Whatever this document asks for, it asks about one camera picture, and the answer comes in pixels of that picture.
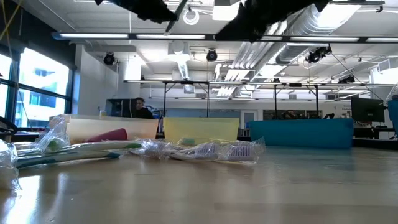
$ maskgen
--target man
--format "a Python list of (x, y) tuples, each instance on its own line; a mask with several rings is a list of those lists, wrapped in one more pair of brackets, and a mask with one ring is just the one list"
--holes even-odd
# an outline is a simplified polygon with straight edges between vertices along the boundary
[(141, 97), (136, 98), (137, 102), (137, 111), (136, 111), (136, 118), (143, 118), (143, 119), (154, 119), (152, 113), (144, 107), (145, 100)]

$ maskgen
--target desk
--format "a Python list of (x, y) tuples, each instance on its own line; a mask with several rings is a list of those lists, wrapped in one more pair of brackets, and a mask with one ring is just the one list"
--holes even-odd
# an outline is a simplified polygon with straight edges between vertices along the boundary
[(354, 137), (379, 139), (380, 132), (395, 132), (394, 128), (354, 128)]
[(0, 223), (397, 223), (397, 154), (268, 147), (258, 164), (120, 159), (21, 169)]

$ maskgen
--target ceiling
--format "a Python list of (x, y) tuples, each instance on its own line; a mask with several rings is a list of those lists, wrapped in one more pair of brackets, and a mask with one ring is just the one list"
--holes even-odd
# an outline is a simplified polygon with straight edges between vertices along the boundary
[[(175, 1), (170, 8), (175, 9)], [(201, 0), (201, 9), (212, 10), (214, 0)], [(397, 11), (398, 1), (385, 0), (385, 11)], [(140, 32), (163, 33), (167, 23), (155, 24), (151, 21), (139, 20), (135, 14), (129, 13), (120, 7), (111, 4), (97, 6), (91, 0), (29, 0), (24, 1), (23, 7), (33, 15), (42, 19), (56, 30), (62, 32)], [(398, 35), (398, 13), (376, 13), (378, 7), (362, 7), (363, 10), (375, 12), (356, 12), (354, 16), (336, 31), (333, 35)], [(190, 26), (181, 19), (177, 22), (172, 33), (174, 34), (215, 34), (228, 21), (214, 21), (212, 16), (200, 14), (200, 20)], [(168, 41), (148, 40), (101, 40), (92, 41), (91, 45), (135, 45), (144, 61), (147, 62), (145, 75), (171, 74), (178, 70), (177, 63), (167, 61)], [(218, 60), (234, 60), (241, 43), (239, 42), (189, 42), (190, 51), (195, 52), (194, 60), (188, 61), (190, 70), (214, 71), (216, 63), (206, 62), (206, 53), (209, 48), (215, 48)], [(308, 69), (303, 65), (303, 59), (295, 62), (298, 66), (288, 66), (284, 70), (284, 79), (290, 82), (308, 80), (316, 82), (339, 74), (346, 68), (355, 68), (357, 76), (366, 80), (369, 76), (369, 67), (377, 65), (372, 62), (385, 60), (386, 55), (398, 55), (398, 46), (389, 44), (332, 44), (333, 53), (337, 59), (329, 55), (321, 63)], [(129, 54), (120, 54), (120, 58), (128, 58)]]

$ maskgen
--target security camera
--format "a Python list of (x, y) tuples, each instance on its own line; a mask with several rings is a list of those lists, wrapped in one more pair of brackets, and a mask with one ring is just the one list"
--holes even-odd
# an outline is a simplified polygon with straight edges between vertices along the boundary
[(210, 49), (207, 53), (206, 59), (208, 62), (214, 62), (217, 60), (217, 53), (215, 49)]
[(114, 53), (113, 52), (106, 53), (106, 56), (104, 58), (105, 65), (114, 65), (115, 62), (116, 60), (114, 58)]

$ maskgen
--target yellow container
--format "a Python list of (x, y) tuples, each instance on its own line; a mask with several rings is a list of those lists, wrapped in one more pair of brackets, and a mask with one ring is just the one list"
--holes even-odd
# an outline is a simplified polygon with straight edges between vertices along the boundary
[(238, 127), (238, 118), (164, 118), (166, 140), (189, 146), (213, 139), (235, 141)]

